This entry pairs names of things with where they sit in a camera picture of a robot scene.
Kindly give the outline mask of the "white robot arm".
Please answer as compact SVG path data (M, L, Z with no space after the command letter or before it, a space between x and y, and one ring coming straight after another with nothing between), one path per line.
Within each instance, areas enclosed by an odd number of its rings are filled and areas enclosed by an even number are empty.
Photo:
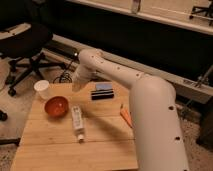
M176 91L165 79L108 61L100 49L83 49L73 75L81 90L99 71L129 90L129 109L138 171L190 171L175 104Z

